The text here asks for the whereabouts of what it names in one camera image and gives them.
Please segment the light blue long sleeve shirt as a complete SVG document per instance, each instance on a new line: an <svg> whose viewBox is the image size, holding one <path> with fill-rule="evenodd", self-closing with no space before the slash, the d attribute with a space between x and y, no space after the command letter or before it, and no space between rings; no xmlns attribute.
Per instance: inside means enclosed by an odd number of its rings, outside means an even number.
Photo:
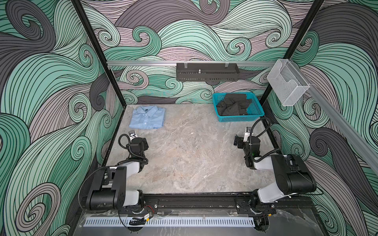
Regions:
<svg viewBox="0 0 378 236"><path fill-rule="evenodd" d="M159 129L164 126L165 108L139 106L133 110L129 127L133 129Z"/></svg>

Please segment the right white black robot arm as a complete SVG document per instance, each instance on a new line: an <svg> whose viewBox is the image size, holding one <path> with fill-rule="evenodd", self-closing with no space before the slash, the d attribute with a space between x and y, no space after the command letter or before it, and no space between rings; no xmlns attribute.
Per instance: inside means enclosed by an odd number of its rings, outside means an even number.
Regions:
<svg viewBox="0 0 378 236"><path fill-rule="evenodd" d="M253 191L252 206L271 204L297 194L315 192L317 183L312 173L297 154L279 154L275 148L266 154L260 153L260 136L271 126L269 118L258 119L253 126L247 127L243 137L234 138L234 145L244 152L247 168L268 170L274 173L274 182Z"/></svg>

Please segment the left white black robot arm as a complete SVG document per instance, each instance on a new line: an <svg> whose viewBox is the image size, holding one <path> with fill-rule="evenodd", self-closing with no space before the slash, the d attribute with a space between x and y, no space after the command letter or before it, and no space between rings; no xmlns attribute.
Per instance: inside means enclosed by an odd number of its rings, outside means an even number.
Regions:
<svg viewBox="0 0 378 236"><path fill-rule="evenodd" d="M127 178L140 173L149 163L145 156L149 147L147 140L123 134L119 138L119 145L129 152L129 157L115 166L105 166L94 172L84 209L108 211L143 206L143 192L128 190Z"/></svg>

